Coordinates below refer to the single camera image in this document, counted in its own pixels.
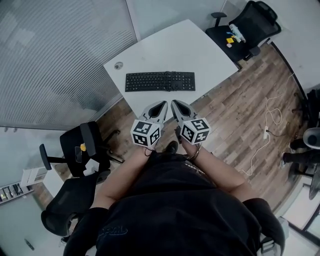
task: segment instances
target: electrical outlet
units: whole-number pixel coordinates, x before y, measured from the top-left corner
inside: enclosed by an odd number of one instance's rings
[[[266,140],[267,137],[268,137],[268,132],[267,132],[267,130],[268,130],[268,126],[265,126],[265,127],[264,127],[264,131],[263,131],[263,139],[264,139],[264,140]]]

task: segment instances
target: black t-shirt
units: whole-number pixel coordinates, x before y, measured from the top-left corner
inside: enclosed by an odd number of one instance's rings
[[[96,245],[105,255],[256,255],[261,232],[284,247],[284,233],[261,198],[240,202],[183,162],[149,162],[127,196],[92,208],[65,256]]]

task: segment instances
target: yellow sticky note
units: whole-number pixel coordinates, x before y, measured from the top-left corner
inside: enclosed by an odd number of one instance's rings
[[[235,41],[232,39],[232,38],[227,38],[226,41],[231,44],[231,43],[234,43]]]

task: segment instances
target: computer keyboard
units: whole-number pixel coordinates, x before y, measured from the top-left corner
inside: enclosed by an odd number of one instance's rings
[[[195,91],[193,72],[145,72],[128,73],[125,78],[126,92],[141,91]]]

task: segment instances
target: yellow object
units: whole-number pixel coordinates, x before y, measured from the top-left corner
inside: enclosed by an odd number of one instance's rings
[[[87,150],[86,145],[85,145],[84,143],[82,143],[82,144],[80,145],[80,149],[81,149],[82,151],[86,151],[86,150]]]
[[[235,41],[232,39],[232,38],[227,38],[226,41],[231,44],[231,43],[234,43]]]

